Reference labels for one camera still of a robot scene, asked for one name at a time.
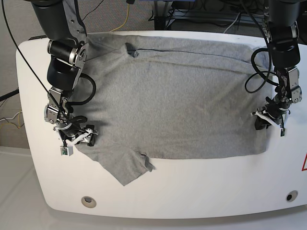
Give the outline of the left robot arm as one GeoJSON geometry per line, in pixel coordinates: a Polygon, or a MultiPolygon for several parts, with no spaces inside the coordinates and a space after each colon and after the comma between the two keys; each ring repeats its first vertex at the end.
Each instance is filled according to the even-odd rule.
{"type": "Polygon", "coordinates": [[[256,21],[245,3],[240,3],[259,28],[266,43],[265,48],[253,52],[251,64],[256,74],[263,79],[263,83],[274,85],[276,92],[273,98],[266,97],[264,106],[251,113],[256,117],[255,129],[262,130],[275,126],[281,129],[281,136],[284,136],[290,105],[302,100],[297,68],[300,62],[297,19],[302,1],[266,1],[263,26],[256,21]]]}

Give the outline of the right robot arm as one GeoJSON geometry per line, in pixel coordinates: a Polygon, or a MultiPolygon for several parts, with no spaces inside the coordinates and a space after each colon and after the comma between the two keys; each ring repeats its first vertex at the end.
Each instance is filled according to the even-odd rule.
{"type": "Polygon", "coordinates": [[[51,61],[47,70],[48,104],[45,107],[45,121],[62,142],[60,152],[64,156],[73,154],[73,146],[85,143],[94,146],[97,131],[93,125],[85,125],[87,117],[73,116],[74,106],[89,103],[96,93],[95,81],[83,73],[89,44],[85,25],[79,14],[76,0],[33,0],[32,7],[38,21],[49,39],[47,52],[51,61]],[[92,85],[92,92],[83,101],[70,98],[79,79],[86,79],[92,85]]]}

